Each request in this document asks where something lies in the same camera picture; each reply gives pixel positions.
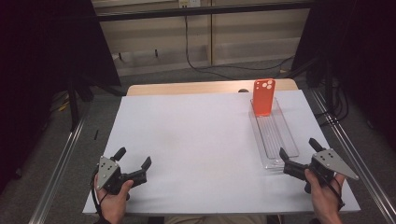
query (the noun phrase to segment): cable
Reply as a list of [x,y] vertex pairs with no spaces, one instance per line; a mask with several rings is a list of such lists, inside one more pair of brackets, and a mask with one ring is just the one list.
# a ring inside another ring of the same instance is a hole
[[103,196],[103,198],[100,200],[99,205],[102,204],[102,201],[105,199],[105,197],[107,196],[108,192],[106,192],[105,196]]
[[341,187],[341,185],[340,185],[340,182],[338,182],[338,180],[336,179],[336,178],[333,178],[332,180],[334,180],[335,181],[335,183],[337,183],[337,185],[338,185],[338,188],[340,188],[340,196],[342,197],[342,187]]
[[[356,5],[357,5],[357,2],[358,2],[357,0],[355,0],[355,1],[353,2],[353,6],[352,6],[352,9],[351,9],[351,13],[350,13],[350,15],[349,15],[349,19],[346,20],[345,30],[347,30],[348,27],[350,26],[351,18],[353,17],[353,14],[356,13],[356,12],[355,12],[355,8],[356,8]],[[343,24],[344,24],[343,21],[341,21],[340,24],[337,26],[336,31],[328,38],[328,41],[324,41],[323,44],[322,44],[322,46],[319,47],[320,49],[324,48],[324,49],[326,49],[327,51],[330,51],[329,48],[330,48],[331,46],[333,46],[333,43],[335,42],[336,37],[342,32],[341,28],[344,27]],[[341,42],[340,42],[340,43],[343,43],[344,40],[345,40],[345,38],[346,38],[346,36],[347,36],[347,32],[343,32],[343,33],[341,34],[341,36],[342,36],[342,37],[341,37]],[[341,48],[341,46],[338,45],[338,49],[337,49],[337,50],[334,50],[334,52],[335,52],[334,55],[337,55],[337,53],[339,53],[340,48]],[[346,96],[346,93],[345,93],[344,89],[342,89],[342,92],[343,92],[343,94],[344,94],[345,101],[346,101],[346,113],[345,113],[345,115],[344,115],[343,117],[339,118],[339,116],[341,116],[341,113],[342,113],[342,110],[343,110],[343,105],[342,105],[342,102],[341,102],[341,98],[339,98],[341,109],[339,110],[339,112],[338,112],[337,115],[335,116],[335,120],[328,120],[328,121],[326,121],[326,122],[320,124],[320,125],[319,125],[320,127],[325,126],[325,125],[327,125],[327,124],[339,122],[339,121],[341,121],[342,119],[345,119],[345,118],[347,117],[347,115],[348,115],[348,113],[349,113],[349,104],[348,104],[347,96]]]
[[[337,86],[337,87],[333,87],[333,88],[336,88],[336,89],[337,89],[337,92],[336,92],[336,99],[337,99],[337,102],[336,102],[336,104],[333,106],[334,110],[337,110],[338,107],[339,107],[340,105],[342,105],[341,99],[340,99],[340,97],[339,97],[339,88],[340,88],[340,87]],[[324,112],[322,112],[322,113],[318,113],[318,114],[314,114],[314,115],[315,115],[315,118],[318,119],[318,118],[320,118],[321,116],[323,116],[323,115],[325,115],[325,114],[329,114],[329,113],[330,113],[330,110],[327,109],[326,111],[324,111]]]
[[340,97],[340,89],[341,89],[341,86],[338,86],[337,90],[335,92],[336,102],[335,102],[335,106],[334,106],[334,113],[335,113],[335,108],[340,107],[340,110],[335,115],[337,118],[341,115],[343,108],[344,108],[344,104],[342,104],[341,97]]
[[344,207],[344,205],[345,205],[345,203],[343,202],[343,199],[341,198],[341,194],[342,194],[341,188],[340,188],[340,193],[338,193],[337,190],[334,189],[332,184],[329,183],[329,181],[327,181],[327,179],[324,176],[320,175],[315,168],[312,167],[310,170],[313,171],[314,174],[318,178],[320,178],[326,184],[326,186],[332,191],[332,193],[335,195],[335,197],[338,200],[338,210],[341,210],[341,208]]
[[347,99],[347,94],[345,93],[344,89],[342,89],[340,86],[339,86],[338,88],[339,88],[340,90],[342,90],[342,93],[343,93],[343,95],[344,95],[344,100],[345,100],[345,104],[346,104],[346,112],[345,112],[344,116],[342,116],[342,117],[340,118],[340,116],[341,116],[341,114],[342,114],[342,112],[343,112],[343,104],[342,104],[341,97],[339,96],[339,92],[337,92],[337,95],[338,95],[337,97],[339,97],[341,109],[340,109],[339,112],[335,115],[334,119],[327,120],[327,121],[325,121],[325,122],[319,124],[319,127],[323,127],[323,126],[325,126],[325,125],[329,125],[329,124],[334,124],[334,123],[336,123],[336,122],[340,122],[341,120],[345,119],[345,118],[347,117],[347,115],[349,114],[349,102],[348,102],[348,99]]
[[96,196],[95,196],[96,193],[95,193],[95,190],[94,190],[94,188],[96,188],[96,186],[93,185],[94,181],[95,181],[95,176],[96,176],[96,174],[98,172],[99,172],[99,165],[97,165],[95,167],[95,170],[93,171],[90,185],[91,185],[91,195],[92,195],[93,204],[95,205],[97,214],[101,217],[102,216],[102,208],[101,208],[100,204],[96,200]]
[[235,66],[235,65],[212,65],[212,66],[205,66],[205,67],[195,67],[191,64],[190,61],[190,54],[189,54],[189,25],[188,25],[188,20],[187,20],[187,16],[184,17],[184,22],[186,25],[186,58],[187,58],[187,63],[189,64],[189,66],[194,69],[197,72],[200,73],[209,73],[209,74],[214,74],[216,76],[220,76],[220,77],[225,77],[231,80],[236,80],[234,78],[231,77],[226,77],[222,74],[219,73],[215,73],[215,72],[210,72],[210,71],[202,71],[202,70],[206,70],[206,69],[211,69],[211,68],[236,68],[236,69],[246,69],[246,70],[251,70],[251,71],[265,71],[265,70],[270,70],[270,69],[274,69],[277,67],[282,66],[283,63],[285,63],[286,61],[294,58],[294,55],[290,56],[289,58],[283,60],[281,63],[271,66],[271,67],[266,67],[266,68],[248,68],[248,67],[242,67],[242,66]]
[[302,64],[300,67],[298,67],[294,71],[289,72],[288,75],[286,76],[286,78],[296,78],[303,72],[312,71],[315,68],[317,70],[315,73],[317,73],[319,70],[319,66],[315,66],[315,65],[317,65],[318,63],[320,63],[320,57],[319,56],[314,57],[313,59],[309,60],[308,62]]

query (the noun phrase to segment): orange phone case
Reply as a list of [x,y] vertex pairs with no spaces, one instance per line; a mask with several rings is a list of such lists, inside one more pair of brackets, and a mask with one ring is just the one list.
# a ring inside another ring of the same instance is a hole
[[253,89],[253,110],[257,116],[269,116],[274,100],[275,80],[272,78],[257,79]]

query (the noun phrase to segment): transparent container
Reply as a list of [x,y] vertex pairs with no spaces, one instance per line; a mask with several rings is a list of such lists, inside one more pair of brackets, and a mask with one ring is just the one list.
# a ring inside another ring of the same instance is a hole
[[283,168],[284,162],[279,156],[281,147],[285,149],[289,157],[299,156],[299,151],[276,98],[274,98],[270,116],[256,117],[253,105],[251,105],[249,116],[262,165],[266,169]]

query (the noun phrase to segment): human hand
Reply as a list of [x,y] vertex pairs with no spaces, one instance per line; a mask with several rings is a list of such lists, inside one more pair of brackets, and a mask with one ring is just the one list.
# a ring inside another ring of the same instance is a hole
[[[98,175],[95,176],[94,186],[97,186]],[[133,180],[122,184],[118,195],[107,194],[105,189],[96,189],[96,196],[102,208],[103,217],[111,224],[120,224],[125,215],[126,197],[131,189]]]
[[[304,172],[306,180],[311,184],[312,204],[314,205],[315,214],[321,224],[342,223],[341,218],[338,215],[338,198],[329,189],[329,187],[322,187],[319,184],[318,178],[312,171],[305,169]],[[341,195],[345,177],[343,175],[336,174],[334,179],[331,181],[331,185]]]

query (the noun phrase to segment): white tabletop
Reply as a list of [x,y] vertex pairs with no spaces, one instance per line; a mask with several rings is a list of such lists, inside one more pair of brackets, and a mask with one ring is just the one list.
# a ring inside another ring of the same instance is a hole
[[[105,156],[127,152],[123,173],[150,156],[148,182],[131,189],[128,214],[285,214],[313,211],[305,182],[263,168],[249,119],[251,93],[123,97]],[[313,137],[328,147],[301,91],[276,91],[290,132],[308,164]],[[343,211],[359,211],[347,182]],[[91,195],[84,213],[95,213]]]

